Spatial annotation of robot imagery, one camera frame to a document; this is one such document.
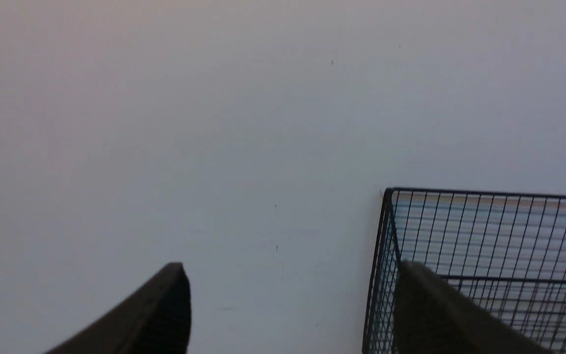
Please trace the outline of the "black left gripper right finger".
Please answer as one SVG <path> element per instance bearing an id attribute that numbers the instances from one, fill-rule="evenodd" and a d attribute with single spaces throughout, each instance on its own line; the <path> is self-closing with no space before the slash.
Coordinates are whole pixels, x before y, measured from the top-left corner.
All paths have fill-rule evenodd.
<path id="1" fill-rule="evenodd" d="M 395 287 L 400 354 L 547 354 L 419 262 L 403 261 Z"/>

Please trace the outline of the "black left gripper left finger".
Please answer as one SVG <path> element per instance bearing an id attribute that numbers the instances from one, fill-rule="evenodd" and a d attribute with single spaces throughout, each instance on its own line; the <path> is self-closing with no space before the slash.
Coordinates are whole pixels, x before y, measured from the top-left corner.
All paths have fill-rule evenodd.
<path id="1" fill-rule="evenodd" d="M 191 287 L 180 262 L 155 275 L 50 354 L 186 354 L 192 329 Z"/>

